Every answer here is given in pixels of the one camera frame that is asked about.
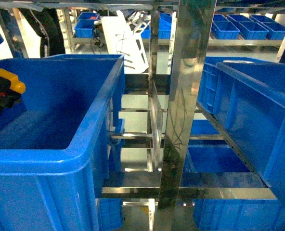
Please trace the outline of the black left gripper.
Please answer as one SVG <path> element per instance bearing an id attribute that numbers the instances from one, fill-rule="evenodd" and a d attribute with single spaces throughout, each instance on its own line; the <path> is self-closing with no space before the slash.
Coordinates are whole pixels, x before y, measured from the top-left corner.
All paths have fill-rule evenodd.
<path id="1" fill-rule="evenodd" d="M 4 108 L 12 108 L 22 94 L 11 89 L 11 81 L 0 76 L 0 114 Z"/>

